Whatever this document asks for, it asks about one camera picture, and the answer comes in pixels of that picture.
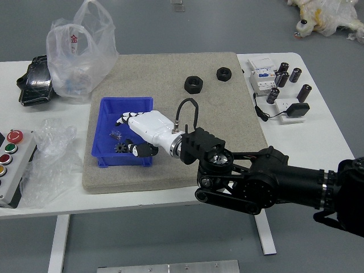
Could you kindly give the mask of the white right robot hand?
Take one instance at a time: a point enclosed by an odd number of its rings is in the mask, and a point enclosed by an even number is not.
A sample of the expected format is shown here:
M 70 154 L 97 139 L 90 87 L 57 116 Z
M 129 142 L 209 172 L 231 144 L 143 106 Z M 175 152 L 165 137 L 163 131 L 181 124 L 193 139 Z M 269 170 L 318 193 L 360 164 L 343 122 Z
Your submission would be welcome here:
M 127 124 L 144 141 L 155 147 L 163 147 L 171 153 L 171 146 L 176 138 L 172 134 L 174 123 L 157 110 L 148 112 L 125 112 L 116 120 L 117 125 Z

